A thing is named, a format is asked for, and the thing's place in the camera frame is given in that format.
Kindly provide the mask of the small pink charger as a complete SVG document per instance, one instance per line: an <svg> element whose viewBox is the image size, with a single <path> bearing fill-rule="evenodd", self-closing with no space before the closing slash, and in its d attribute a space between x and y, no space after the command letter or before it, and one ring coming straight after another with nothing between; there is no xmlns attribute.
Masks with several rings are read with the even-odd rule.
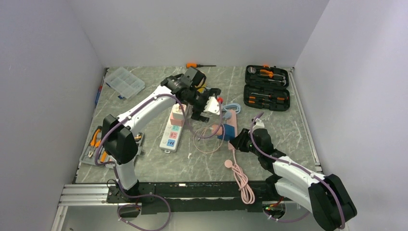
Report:
<svg viewBox="0 0 408 231"><path fill-rule="evenodd" d="M224 126L221 124L220 126L213 124L212 131L215 132L216 136L223 136L224 135Z"/></svg>

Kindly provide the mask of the pink power strip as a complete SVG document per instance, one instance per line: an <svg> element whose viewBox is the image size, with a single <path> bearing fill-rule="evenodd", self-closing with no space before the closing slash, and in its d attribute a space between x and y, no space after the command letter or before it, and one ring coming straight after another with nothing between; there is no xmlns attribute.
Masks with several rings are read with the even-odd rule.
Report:
<svg viewBox="0 0 408 231"><path fill-rule="evenodd" d="M228 149L235 153L235 148L230 141L238 135L236 111L232 109L228 110L227 115L229 115L229 118L226 120L227 128L225 129L225 132L228 137Z"/></svg>

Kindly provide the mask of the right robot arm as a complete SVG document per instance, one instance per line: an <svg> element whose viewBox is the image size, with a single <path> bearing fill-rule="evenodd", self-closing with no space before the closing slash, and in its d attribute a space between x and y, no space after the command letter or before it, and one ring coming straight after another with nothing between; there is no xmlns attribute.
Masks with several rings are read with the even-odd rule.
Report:
<svg viewBox="0 0 408 231"><path fill-rule="evenodd" d="M261 167L272 176L265 180L265 193L271 200L289 198L310 212L325 231L343 228L357 215L357 209L341 179L316 173L274 148L265 128L242 129L230 140L241 152L254 153Z"/></svg>

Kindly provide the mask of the clear plastic screw box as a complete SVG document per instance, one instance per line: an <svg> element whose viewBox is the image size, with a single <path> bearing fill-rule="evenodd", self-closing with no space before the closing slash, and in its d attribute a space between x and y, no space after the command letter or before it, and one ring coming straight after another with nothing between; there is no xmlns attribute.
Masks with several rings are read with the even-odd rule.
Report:
<svg viewBox="0 0 408 231"><path fill-rule="evenodd" d="M124 67L119 67L109 74L105 78L105 83L126 99L138 94L145 88L144 81Z"/></svg>

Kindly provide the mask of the black tool case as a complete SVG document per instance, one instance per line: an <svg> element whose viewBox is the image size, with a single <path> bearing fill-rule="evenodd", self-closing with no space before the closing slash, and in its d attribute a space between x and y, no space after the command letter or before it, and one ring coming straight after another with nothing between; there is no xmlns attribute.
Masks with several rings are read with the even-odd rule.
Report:
<svg viewBox="0 0 408 231"><path fill-rule="evenodd" d="M248 66L257 69L255 74L247 72ZM270 111L287 111L291 105L290 92L288 91L288 71L267 65L248 65L245 69L245 86L243 89L243 102L245 105ZM285 79L273 79L259 74L260 70L272 71L275 74L285 75Z"/></svg>

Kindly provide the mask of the blue cube adapter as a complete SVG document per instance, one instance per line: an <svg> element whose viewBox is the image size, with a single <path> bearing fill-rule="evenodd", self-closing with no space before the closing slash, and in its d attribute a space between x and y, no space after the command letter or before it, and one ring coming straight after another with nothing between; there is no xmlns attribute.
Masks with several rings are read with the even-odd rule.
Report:
<svg viewBox="0 0 408 231"><path fill-rule="evenodd" d="M218 139L223 141L230 141L236 137L235 127L229 124L223 124L224 126L224 135L217 136Z"/></svg>

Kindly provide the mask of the grey tool case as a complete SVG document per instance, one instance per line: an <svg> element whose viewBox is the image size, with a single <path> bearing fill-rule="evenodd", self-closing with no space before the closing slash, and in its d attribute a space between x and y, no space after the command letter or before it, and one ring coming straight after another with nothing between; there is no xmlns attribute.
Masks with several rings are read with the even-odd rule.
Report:
<svg viewBox="0 0 408 231"><path fill-rule="evenodd" d="M138 133L136 135L136 137L134 137L134 140L137 144L138 147L138 152L136 154L136 156L141 155L142 152L142 145L144 142L144 134L142 132ZM94 133L91 136L91 139L87 145L87 147L85 148L85 150L83 151L81 157L80 157L80 162L81 163L85 163L85 164L90 164L90 165L95 165L94 163L94 159L96 157L96 150L98 149L98 147L100 146L100 142L102 140L102 127L101 126L97 126L97 128L95 129ZM108 155L108 153L105 151L105 149L102 147L101 148L101 154L99 157L99 162L101 163L106 163L106 162L110 162L113 161L114 159Z"/></svg>

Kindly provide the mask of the white power strip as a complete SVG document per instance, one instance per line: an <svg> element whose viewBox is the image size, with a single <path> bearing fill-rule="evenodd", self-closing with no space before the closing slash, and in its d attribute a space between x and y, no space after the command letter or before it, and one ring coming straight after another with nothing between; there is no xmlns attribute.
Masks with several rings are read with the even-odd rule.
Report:
<svg viewBox="0 0 408 231"><path fill-rule="evenodd" d="M173 126L170 124L170 117L172 116L171 112L160 142L160 149L162 149L165 153L176 152L179 144L179 140L181 137L181 133L183 130L183 126Z"/></svg>

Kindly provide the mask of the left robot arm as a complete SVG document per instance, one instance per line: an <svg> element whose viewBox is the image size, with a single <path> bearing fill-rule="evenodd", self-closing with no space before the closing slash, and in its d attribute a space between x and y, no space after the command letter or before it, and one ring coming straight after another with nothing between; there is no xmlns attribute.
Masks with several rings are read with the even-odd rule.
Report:
<svg viewBox="0 0 408 231"><path fill-rule="evenodd" d="M139 193L139 180L135 174L138 145L134 136L154 118L175 104L192 106L191 119L208 122L203 112L220 115L222 111L219 96L221 89L206 88L206 75L190 67L186 73L168 76L146 99L132 109L118 115L107 115L102 122L104 148L113 158L119 196L126 202L134 201Z"/></svg>

